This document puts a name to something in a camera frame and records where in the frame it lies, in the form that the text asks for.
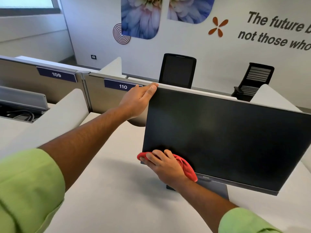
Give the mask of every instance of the sleeve cuff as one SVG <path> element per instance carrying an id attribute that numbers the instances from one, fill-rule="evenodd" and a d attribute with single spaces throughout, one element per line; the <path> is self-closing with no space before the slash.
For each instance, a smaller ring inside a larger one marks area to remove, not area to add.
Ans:
<path id="1" fill-rule="evenodd" d="M 219 233 L 282 232 L 258 215 L 244 208 L 234 208 L 221 219 Z"/>
<path id="2" fill-rule="evenodd" d="M 65 181 L 55 161 L 41 149 L 30 149 L 0 162 L 0 204 L 21 232 L 41 232 L 60 207 Z"/>

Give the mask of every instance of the monitor stand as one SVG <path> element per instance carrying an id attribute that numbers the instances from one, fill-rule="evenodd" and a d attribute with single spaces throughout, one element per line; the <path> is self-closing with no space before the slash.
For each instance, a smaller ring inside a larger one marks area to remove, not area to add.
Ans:
<path id="1" fill-rule="evenodd" d="M 229 200 L 229 195 L 228 195 L 228 189 L 226 184 L 222 184 L 219 182 L 215 181 L 210 181 L 210 180 L 198 180 L 197 184 L 200 186 L 220 195 L 226 200 Z M 168 185 L 166 186 L 167 189 L 175 191 L 173 188 L 169 187 Z"/>

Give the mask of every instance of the forearm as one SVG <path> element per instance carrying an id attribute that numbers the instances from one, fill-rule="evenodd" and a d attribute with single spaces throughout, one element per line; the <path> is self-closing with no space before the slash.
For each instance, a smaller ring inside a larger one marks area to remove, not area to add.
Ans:
<path id="1" fill-rule="evenodd" d="M 65 179 L 66 190 L 78 179 L 115 129 L 127 119 L 123 109 L 110 109 L 90 122 L 39 147 L 59 166 Z"/>
<path id="2" fill-rule="evenodd" d="M 200 214 L 213 233 L 218 232 L 222 217 L 237 206 L 208 189 L 187 179 L 178 181 L 174 189 Z"/>

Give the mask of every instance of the number sign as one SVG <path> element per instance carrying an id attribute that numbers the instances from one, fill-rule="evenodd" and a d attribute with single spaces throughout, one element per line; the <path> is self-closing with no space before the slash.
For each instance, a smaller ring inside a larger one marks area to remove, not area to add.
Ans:
<path id="1" fill-rule="evenodd" d="M 105 82 L 106 88 L 112 88 L 112 89 L 117 89 L 117 90 L 126 91 L 126 92 L 128 92 L 131 88 L 136 86 L 136 84 L 133 84 L 133 83 L 114 81 L 110 79 L 104 79 L 104 82 Z"/>
<path id="2" fill-rule="evenodd" d="M 62 71 L 57 71 L 57 70 L 50 70 L 50 69 L 45 69 L 45 68 L 40 68 L 37 67 L 37 70 L 41 76 L 46 76 L 50 78 L 57 78 L 61 80 L 66 80 L 69 82 L 77 82 L 76 75 L 74 73 L 65 73 Z"/>

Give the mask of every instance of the microfiber cleaning cloth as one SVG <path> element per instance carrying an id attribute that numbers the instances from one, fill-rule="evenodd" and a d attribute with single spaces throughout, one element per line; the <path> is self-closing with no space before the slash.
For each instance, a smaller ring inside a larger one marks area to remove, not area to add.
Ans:
<path id="1" fill-rule="evenodd" d="M 140 161 L 140 158 L 143 157 L 144 159 L 148 160 L 148 158 L 146 157 L 146 154 L 148 152 L 144 152 L 144 153 L 140 153 L 137 156 L 137 159 Z M 173 156 L 175 157 L 175 159 L 177 160 L 177 162 L 179 163 L 179 165 L 181 166 L 181 168 L 183 169 L 186 177 L 188 177 L 190 180 L 197 182 L 197 176 L 193 170 L 193 168 L 190 166 L 190 164 L 184 160 L 182 157 L 173 154 Z"/>

